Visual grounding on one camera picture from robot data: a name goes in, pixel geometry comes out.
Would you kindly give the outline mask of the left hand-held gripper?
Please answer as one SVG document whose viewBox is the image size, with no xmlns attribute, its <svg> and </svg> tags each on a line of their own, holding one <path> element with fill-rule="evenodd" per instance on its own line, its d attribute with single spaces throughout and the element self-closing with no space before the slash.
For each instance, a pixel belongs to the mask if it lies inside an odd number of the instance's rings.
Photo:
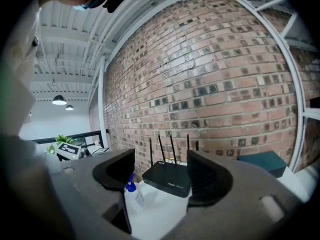
<svg viewBox="0 0 320 240">
<path fill-rule="evenodd" d="M 90 157 L 91 153 L 86 147 L 80 147 L 66 142 L 61 142 L 55 153 L 60 161 L 72 161 Z"/>
</svg>

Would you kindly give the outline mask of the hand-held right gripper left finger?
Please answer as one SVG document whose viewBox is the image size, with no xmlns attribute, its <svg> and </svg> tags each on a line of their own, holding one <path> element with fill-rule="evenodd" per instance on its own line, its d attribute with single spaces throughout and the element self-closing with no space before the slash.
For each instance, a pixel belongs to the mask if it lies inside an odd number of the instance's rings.
<svg viewBox="0 0 320 240">
<path fill-rule="evenodd" d="M 107 151 L 78 160 L 48 159 L 55 195 L 73 234 L 131 234 L 125 186 L 135 150 Z"/>
</svg>

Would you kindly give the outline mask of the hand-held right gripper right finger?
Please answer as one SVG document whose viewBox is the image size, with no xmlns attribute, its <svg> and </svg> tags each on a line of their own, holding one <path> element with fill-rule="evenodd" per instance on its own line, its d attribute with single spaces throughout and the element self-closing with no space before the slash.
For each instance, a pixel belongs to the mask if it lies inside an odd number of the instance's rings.
<svg viewBox="0 0 320 240">
<path fill-rule="evenodd" d="M 167 240 L 268 240 L 301 200 L 266 170 L 202 151 L 187 152 L 191 197 Z"/>
</svg>

